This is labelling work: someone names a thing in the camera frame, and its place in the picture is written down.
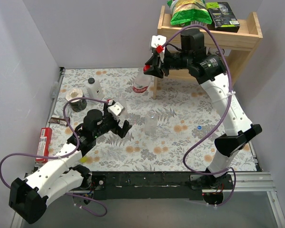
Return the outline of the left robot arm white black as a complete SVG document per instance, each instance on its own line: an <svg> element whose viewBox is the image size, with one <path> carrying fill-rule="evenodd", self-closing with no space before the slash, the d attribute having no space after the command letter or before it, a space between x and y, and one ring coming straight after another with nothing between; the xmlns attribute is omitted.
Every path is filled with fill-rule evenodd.
<svg viewBox="0 0 285 228"><path fill-rule="evenodd" d="M48 161L25 179L16 178L10 187L9 206L29 224L38 221L47 207L68 191L91 186L90 170L76 165L95 145L98 137L112 132L124 138L131 125L127 120L119 126L119 118L125 108L119 103L104 105L102 111L87 112L83 123L75 128L78 139L72 135L56 154L57 159Z"/></svg>

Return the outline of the red bottle cap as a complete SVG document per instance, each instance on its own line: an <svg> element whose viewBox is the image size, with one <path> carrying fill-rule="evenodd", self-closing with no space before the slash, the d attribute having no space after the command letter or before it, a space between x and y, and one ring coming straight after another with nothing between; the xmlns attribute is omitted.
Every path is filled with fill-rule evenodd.
<svg viewBox="0 0 285 228"><path fill-rule="evenodd" d="M145 71L149 70L150 68L151 68L150 65L145 65L144 68L143 68L143 71L145 72Z"/></svg>

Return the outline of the red-label clear bottle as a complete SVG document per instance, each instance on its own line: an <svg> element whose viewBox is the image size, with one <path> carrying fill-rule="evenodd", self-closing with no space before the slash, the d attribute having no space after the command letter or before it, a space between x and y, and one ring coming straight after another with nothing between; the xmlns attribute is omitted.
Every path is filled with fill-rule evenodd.
<svg viewBox="0 0 285 228"><path fill-rule="evenodd" d="M133 91L135 93L143 93L145 92L152 80L151 75L145 75L144 71L141 69L136 76L134 83L133 83Z"/></svg>

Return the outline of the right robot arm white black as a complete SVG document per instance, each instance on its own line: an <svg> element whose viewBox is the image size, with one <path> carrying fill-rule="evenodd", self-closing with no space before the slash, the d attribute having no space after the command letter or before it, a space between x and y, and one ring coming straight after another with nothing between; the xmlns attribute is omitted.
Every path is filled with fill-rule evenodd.
<svg viewBox="0 0 285 228"><path fill-rule="evenodd" d="M188 70L196 78L212 100L221 119L203 139L209 138L220 125L225 133L215 139L216 152L206 170L201 173L197 183L211 189L218 188L234 157L255 136L262 132L259 124L253 124L240 106L232 89L231 73L223 54L209 55L204 44L204 34L192 26L180 31L181 48L171 53L167 50L169 40L165 36L152 36L150 40L151 58L145 63L145 75L163 78L170 70Z"/></svg>

